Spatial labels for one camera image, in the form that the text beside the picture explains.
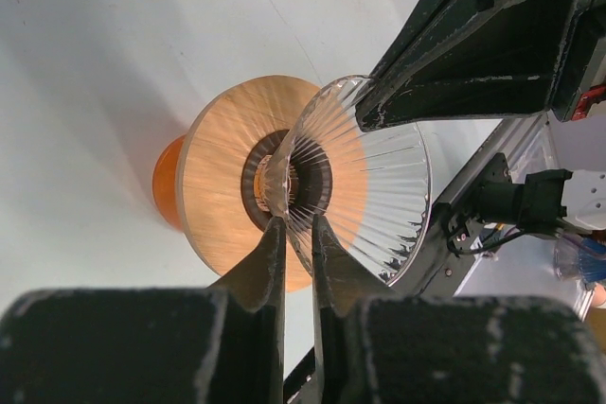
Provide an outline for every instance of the wooden lid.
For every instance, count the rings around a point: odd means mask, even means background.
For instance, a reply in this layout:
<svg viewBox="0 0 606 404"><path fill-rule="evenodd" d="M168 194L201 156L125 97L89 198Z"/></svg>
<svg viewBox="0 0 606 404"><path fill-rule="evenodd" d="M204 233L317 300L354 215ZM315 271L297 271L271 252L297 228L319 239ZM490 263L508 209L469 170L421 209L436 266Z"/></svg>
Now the wooden lid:
<svg viewBox="0 0 606 404"><path fill-rule="evenodd" d="M268 134L290 129L318 90L287 76L251 79L216 97L189 129L177 167L177 206L194 251L218 274L244 259L262 235L241 197L248 155ZM286 256L286 290L307 287L312 279L290 243Z"/></svg>

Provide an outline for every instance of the black cable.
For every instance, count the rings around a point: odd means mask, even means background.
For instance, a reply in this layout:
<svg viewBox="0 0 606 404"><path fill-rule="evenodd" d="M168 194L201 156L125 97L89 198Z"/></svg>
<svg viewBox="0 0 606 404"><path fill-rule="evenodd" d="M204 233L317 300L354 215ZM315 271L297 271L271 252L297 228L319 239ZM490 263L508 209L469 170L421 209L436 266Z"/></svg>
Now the black cable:
<svg viewBox="0 0 606 404"><path fill-rule="evenodd" d="M450 251L451 253L453 253L455 255L479 255L481 253L490 251L494 248L503 246L506 243L509 243L510 241L515 240L516 238L525 236L526 234L528 234L528 232L518 231L515 234L511 234L510 236L500 238L500 239L492 242L490 245L484 245L481 248L477 248L476 250L458 250L458 249L456 249L456 247L453 245L453 243L451 241L448 242L447 246L448 246L448 251Z"/></svg>

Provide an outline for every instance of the red component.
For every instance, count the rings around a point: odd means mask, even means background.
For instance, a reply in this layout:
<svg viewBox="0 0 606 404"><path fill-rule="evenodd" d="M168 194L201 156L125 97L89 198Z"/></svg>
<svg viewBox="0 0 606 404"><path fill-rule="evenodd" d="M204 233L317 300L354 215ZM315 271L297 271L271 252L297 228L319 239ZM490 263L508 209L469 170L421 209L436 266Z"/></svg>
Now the red component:
<svg viewBox="0 0 606 404"><path fill-rule="evenodd" d="M606 84L592 87L580 96L579 102L577 103L577 109L575 109L575 113L572 114L571 120L582 120L587 116L587 114L589 113L589 109L592 107L593 104L599 103L605 98Z"/></svg>

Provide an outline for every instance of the orange base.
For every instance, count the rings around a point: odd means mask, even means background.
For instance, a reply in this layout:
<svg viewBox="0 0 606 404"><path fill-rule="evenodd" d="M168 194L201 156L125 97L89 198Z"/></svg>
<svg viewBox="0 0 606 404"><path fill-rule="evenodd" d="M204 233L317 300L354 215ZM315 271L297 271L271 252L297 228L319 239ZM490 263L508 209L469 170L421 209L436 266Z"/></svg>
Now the orange base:
<svg viewBox="0 0 606 404"><path fill-rule="evenodd" d="M160 215L172 227L183 231L179 212L177 211L177 198L175 194L175 180L177 177L177 162L179 154L183 147L185 136L178 137L164 149L160 158L158 158L153 170L153 179L151 181L151 190L153 200Z"/></svg>

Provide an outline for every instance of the white table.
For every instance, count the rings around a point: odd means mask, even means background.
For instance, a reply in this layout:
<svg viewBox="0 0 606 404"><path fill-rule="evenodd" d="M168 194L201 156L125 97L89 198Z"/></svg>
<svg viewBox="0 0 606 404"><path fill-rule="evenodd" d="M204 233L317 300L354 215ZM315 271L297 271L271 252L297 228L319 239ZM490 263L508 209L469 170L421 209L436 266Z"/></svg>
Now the white table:
<svg viewBox="0 0 606 404"><path fill-rule="evenodd" d="M213 282L152 204L162 148L246 79L368 73L416 2L0 0L0 308L40 287ZM495 125L423 126L434 195ZM287 372L311 345L302 290L287 297Z"/></svg>

